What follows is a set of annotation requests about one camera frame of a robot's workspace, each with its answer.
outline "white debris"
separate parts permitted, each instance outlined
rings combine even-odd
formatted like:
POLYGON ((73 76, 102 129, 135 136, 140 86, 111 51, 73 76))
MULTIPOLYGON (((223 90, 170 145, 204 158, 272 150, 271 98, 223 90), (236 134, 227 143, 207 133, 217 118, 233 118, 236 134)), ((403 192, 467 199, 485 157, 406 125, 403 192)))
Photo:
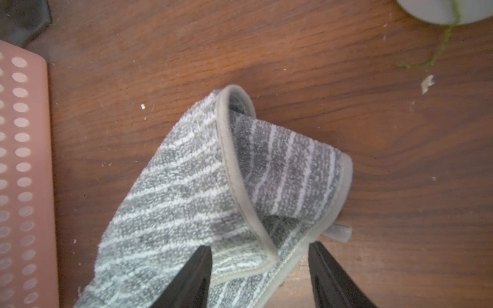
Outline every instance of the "white debris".
POLYGON ((433 82, 433 75, 430 75, 428 77, 426 77, 423 82, 421 83, 421 92, 423 93, 423 95, 428 92, 428 88, 431 87, 432 85, 434 85, 435 83, 433 82))

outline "black object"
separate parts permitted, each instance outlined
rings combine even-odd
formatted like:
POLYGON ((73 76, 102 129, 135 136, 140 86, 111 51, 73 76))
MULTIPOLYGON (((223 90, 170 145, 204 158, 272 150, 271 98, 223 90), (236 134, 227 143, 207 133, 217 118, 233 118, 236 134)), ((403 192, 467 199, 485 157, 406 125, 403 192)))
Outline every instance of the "black object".
MULTIPOLYGON (((317 308, 377 308, 321 242, 310 244, 308 263, 317 308)), ((151 308, 206 308, 212 253, 200 246, 151 308)))
POLYGON ((377 308, 321 242, 310 244, 308 264, 317 308, 377 308))
POLYGON ((51 22, 47 0, 0 0, 0 39, 24 47, 51 22))
POLYGON ((212 252, 200 246, 151 308, 206 308, 212 252))

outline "towel fold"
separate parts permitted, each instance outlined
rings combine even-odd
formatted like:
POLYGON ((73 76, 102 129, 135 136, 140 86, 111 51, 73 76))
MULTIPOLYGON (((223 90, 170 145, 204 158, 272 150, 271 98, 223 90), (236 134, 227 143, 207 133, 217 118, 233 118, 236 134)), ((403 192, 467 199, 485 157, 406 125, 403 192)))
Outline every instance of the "towel fold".
POLYGON ((118 208, 75 307, 147 308, 200 245, 212 249, 209 308, 263 307, 322 232, 350 236, 333 222, 351 178, 348 155, 257 120, 241 87, 213 91, 118 208))

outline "green plant stem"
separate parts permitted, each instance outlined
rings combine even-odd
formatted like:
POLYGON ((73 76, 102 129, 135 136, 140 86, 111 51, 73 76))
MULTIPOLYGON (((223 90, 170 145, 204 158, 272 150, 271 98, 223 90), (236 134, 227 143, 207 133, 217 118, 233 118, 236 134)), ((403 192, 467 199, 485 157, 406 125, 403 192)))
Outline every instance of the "green plant stem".
POLYGON ((433 57, 431 57, 431 59, 428 60, 428 62, 425 62, 422 64, 408 64, 405 62, 399 62, 396 64, 398 68, 424 69, 424 68, 430 67, 433 64, 435 64, 436 61, 445 53, 445 48, 447 47, 447 43, 449 42, 450 37, 452 36, 452 29, 457 27, 460 24, 460 20, 462 18, 461 14, 460 14, 458 0, 451 0, 451 2, 452 2, 452 8, 454 10, 455 20, 443 33, 442 43, 440 44, 438 50, 435 52, 433 57))

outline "wooden table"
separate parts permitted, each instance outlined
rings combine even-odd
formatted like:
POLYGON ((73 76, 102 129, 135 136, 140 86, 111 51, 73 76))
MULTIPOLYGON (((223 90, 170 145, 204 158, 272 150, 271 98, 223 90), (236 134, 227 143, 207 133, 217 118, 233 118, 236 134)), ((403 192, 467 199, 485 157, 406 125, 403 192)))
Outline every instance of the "wooden table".
MULTIPOLYGON (((412 71, 395 63, 427 59, 444 29, 393 0, 50 5, 54 25, 28 49, 49 63, 62 307, 173 124, 231 83, 258 118, 351 155, 340 220, 353 238, 321 240, 377 306, 492 306, 492 19, 457 28, 435 66, 412 71)), ((305 260, 267 307, 313 306, 305 260)))

